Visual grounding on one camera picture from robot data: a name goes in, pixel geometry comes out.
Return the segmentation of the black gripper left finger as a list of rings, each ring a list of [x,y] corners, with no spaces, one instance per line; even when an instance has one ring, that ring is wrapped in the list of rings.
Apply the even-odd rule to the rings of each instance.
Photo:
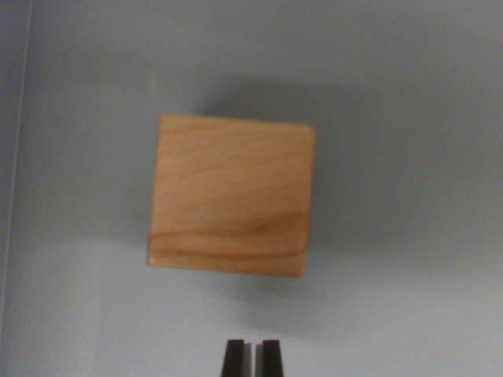
[[[252,375],[251,344],[243,339],[230,339],[222,363],[221,377],[250,377]]]

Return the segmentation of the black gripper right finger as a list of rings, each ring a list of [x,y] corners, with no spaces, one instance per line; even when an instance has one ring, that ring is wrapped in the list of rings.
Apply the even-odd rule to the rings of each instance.
[[[266,339],[255,346],[255,377],[284,377],[281,343]]]

